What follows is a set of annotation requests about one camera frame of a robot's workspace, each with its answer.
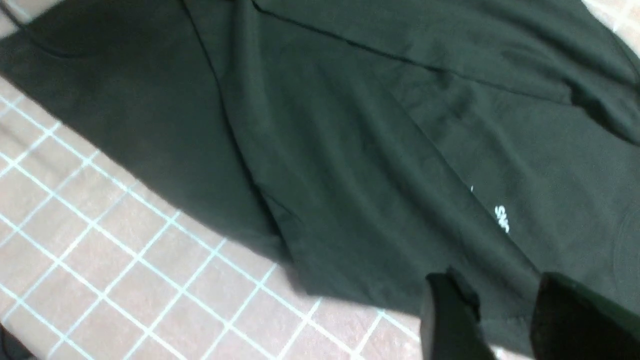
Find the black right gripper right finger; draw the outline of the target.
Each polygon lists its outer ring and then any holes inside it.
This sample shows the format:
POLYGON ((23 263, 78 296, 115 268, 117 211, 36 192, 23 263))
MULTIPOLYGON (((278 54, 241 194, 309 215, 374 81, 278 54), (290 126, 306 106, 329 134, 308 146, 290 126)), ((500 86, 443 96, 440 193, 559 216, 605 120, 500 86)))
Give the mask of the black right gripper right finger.
POLYGON ((639 315, 558 272, 542 274, 530 324, 536 360, 638 360, 639 315))

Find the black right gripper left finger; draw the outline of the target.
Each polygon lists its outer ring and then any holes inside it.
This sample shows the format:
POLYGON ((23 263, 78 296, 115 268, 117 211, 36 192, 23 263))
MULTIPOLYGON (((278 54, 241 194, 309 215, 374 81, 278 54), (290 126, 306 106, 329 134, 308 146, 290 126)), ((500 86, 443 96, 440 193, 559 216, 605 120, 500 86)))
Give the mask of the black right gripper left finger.
POLYGON ((480 328, 480 299, 454 268, 426 275, 420 312, 425 360, 494 360, 480 328))

